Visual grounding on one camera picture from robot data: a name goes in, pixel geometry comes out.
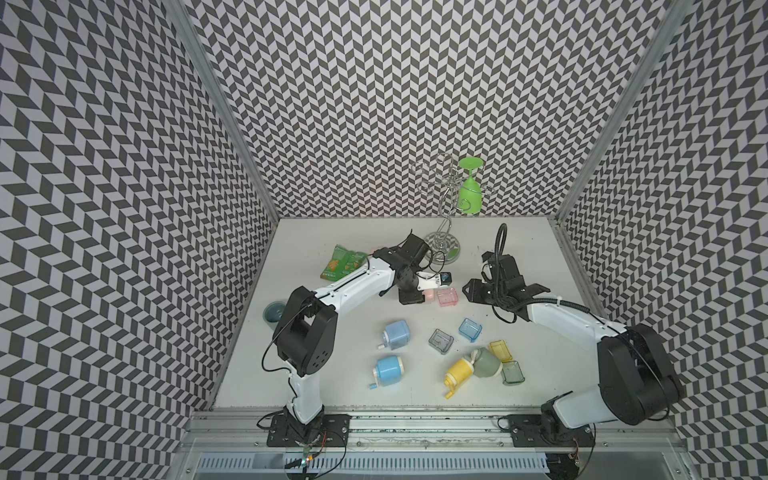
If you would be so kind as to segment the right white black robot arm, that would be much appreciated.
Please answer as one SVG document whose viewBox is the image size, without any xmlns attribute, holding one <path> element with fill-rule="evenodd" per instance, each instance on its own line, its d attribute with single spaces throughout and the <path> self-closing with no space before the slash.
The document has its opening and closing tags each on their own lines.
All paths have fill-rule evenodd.
<svg viewBox="0 0 768 480">
<path fill-rule="evenodd" d="M 603 319 L 584 305 L 553 297 L 543 285 L 526 284 L 509 254 L 487 251 L 482 261 L 481 277 L 462 287 L 467 300 L 547 328 L 590 355 L 597 380 L 541 406 L 548 434 L 614 420 L 628 425 L 660 421 L 685 398 L 661 335 L 652 327 Z"/>
</svg>

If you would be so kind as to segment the mint green pencil sharpener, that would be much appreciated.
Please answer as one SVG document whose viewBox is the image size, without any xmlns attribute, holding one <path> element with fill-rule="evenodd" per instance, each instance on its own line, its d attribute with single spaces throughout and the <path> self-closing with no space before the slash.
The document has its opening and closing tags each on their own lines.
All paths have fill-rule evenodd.
<svg viewBox="0 0 768 480">
<path fill-rule="evenodd" d="M 459 247 L 454 247 L 448 250 L 445 253 L 445 263 L 451 264 L 454 263 L 460 256 L 461 249 Z"/>
</svg>

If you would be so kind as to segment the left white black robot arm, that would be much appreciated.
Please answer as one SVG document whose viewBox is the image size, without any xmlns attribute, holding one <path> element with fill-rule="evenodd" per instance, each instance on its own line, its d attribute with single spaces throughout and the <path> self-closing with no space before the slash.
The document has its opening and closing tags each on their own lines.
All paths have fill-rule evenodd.
<svg viewBox="0 0 768 480">
<path fill-rule="evenodd" d="M 326 287 L 293 290 L 270 341 L 289 371 L 294 398 L 286 409 L 291 419 L 307 426 L 322 416 L 317 373 L 333 353 L 337 325 L 346 314 L 391 289 L 403 305 L 425 301 L 423 291 L 434 287 L 432 278 L 421 275 L 428 251 L 423 239 L 409 234 L 396 246 L 374 251 L 360 268 Z"/>
</svg>

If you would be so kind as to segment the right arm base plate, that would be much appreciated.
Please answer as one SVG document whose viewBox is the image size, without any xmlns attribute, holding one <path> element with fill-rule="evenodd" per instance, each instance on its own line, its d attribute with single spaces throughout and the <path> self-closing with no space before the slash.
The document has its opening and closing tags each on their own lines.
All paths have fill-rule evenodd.
<svg viewBox="0 0 768 480">
<path fill-rule="evenodd" d="M 511 414 L 505 417 L 515 447 L 593 447 L 592 427 L 569 429 L 548 414 Z"/>
</svg>

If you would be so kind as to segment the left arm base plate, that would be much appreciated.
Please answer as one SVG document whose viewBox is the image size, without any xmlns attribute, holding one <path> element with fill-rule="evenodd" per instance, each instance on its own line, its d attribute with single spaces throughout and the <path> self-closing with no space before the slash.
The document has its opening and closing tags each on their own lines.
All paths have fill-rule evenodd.
<svg viewBox="0 0 768 480">
<path fill-rule="evenodd" d="M 286 409 L 271 419 L 266 444 L 269 447 L 298 447 L 321 445 L 345 447 L 352 417 L 347 414 L 326 414 L 321 411 L 308 424 L 297 420 Z"/>
</svg>

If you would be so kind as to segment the clear pink tray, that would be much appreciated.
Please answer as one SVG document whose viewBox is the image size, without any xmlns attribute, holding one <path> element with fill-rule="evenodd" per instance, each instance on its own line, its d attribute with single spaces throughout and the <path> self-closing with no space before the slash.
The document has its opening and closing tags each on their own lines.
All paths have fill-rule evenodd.
<svg viewBox="0 0 768 480">
<path fill-rule="evenodd" d="M 442 308 L 454 307 L 459 303 L 459 295 L 454 287 L 441 287 L 436 289 L 435 298 Z"/>
</svg>

